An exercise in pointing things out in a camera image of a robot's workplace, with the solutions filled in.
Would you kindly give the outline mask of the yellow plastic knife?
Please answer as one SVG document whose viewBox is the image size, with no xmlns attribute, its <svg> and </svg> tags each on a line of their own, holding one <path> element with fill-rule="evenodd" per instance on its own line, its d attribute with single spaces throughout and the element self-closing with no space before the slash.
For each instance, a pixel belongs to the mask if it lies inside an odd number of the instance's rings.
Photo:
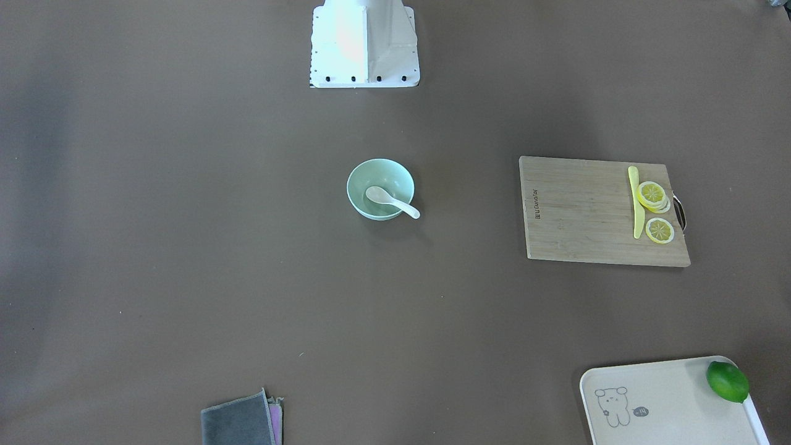
<svg viewBox="0 0 791 445">
<path fill-rule="evenodd" d="M 633 238 L 640 239 L 644 231 L 645 225 L 645 209 L 641 205 L 639 196 L 640 177 L 639 171 L 636 166 L 632 164 L 627 169 L 629 177 L 629 184 L 631 188 L 631 197 L 633 201 Z"/>
</svg>

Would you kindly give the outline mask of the bamboo cutting board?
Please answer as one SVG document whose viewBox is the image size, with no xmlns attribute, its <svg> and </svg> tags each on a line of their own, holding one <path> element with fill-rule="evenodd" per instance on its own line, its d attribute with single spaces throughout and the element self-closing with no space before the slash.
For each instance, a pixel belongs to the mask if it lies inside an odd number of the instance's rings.
<svg viewBox="0 0 791 445">
<path fill-rule="evenodd" d="M 669 244 L 633 236 L 629 163 L 522 156 L 518 166 L 529 259 L 690 265 L 683 226 L 673 208 L 661 215 L 674 227 Z"/>
</svg>

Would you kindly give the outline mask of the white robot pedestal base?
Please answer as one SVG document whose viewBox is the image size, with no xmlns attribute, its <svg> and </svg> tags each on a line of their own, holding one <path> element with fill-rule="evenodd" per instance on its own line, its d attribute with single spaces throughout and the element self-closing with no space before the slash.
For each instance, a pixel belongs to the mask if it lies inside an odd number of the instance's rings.
<svg viewBox="0 0 791 445">
<path fill-rule="evenodd" d="M 420 80 L 413 8 L 325 1 L 313 9 L 309 87 L 407 88 Z"/>
</svg>

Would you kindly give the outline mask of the grey folded cloth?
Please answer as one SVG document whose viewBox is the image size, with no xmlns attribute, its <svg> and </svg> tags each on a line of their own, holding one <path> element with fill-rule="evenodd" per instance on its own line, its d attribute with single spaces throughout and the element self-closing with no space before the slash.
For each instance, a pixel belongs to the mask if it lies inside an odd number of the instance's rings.
<svg viewBox="0 0 791 445">
<path fill-rule="evenodd" d="M 282 444 L 283 398 L 265 388 L 201 411 L 203 444 Z"/>
</svg>

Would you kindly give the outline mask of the white ceramic spoon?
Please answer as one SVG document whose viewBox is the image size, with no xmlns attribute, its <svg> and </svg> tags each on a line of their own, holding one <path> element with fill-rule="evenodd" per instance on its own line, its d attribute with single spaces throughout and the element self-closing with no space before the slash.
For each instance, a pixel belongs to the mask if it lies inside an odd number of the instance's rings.
<svg viewBox="0 0 791 445">
<path fill-rule="evenodd" d="M 379 205 L 391 205 L 395 206 L 399 210 L 403 211 L 405 214 L 412 217 L 412 219 L 419 219 L 421 216 L 421 212 L 418 211 L 417 208 L 406 203 L 404 201 L 398 200 L 392 195 L 390 195 L 386 190 L 382 189 L 379 186 L 371 186 L 365 190 L 365 196 Z"/>
</svg>

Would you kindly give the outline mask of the light green bowl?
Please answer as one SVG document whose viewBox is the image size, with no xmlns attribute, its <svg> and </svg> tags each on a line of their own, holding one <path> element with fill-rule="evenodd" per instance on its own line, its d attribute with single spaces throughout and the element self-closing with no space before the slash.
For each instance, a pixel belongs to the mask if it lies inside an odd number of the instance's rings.
<svg viewBox="0 0 791 445">
<path fill-rule="evenodd" d="M 359 164 L 349 174 L 345 191 L 355 211 L 374 221 L 395 219 L 403 211 L 396 206 L 381 205 L 368 199 L 365 192 L 372 186 L 384 189 L 405 203 L 411 203 L 415 195 L 412 174 L 396 161 L 376 158 Z"/>
</svg>

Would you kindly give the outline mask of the cream rabbit tray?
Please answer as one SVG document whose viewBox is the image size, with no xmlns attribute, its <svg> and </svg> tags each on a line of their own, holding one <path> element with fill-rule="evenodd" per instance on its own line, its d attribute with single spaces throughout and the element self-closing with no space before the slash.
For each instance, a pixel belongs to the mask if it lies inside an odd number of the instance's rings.
<svg viewBox="0 0 791 445">
<path fill-rule="evenodd" d="M 579 388 L 595 444 L 768 444 L 751 398 L 729 402 L 706 378 L 727 357 L 593 367 Z"/>
</svg>

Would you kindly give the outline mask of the green lime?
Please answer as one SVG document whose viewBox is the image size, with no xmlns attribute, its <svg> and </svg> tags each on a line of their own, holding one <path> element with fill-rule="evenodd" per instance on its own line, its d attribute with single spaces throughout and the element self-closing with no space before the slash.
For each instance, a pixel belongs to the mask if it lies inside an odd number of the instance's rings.
<svg viewBox="0 0 791 445">
<path fill-rule="evenodd" d="M 709 388 L 728 402 L 742 404 L 749 396 L 748 378 L 732 363 L 712 361 L 706 370 L 706 380 Z"/>
</svg>

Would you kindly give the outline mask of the single lemon slice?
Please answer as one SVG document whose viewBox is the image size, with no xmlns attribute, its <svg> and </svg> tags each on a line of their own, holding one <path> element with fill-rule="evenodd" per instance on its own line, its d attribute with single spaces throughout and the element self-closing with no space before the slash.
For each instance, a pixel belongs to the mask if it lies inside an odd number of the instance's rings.
<svg viewBox="0 0 791 445">
<path fill-rule="evenodd" d="M 675 229 L 666 219 L 652 218 L 645 223 L 645 234 L 656 244 L 669 244 L 675 239 Z"/>
</svg>

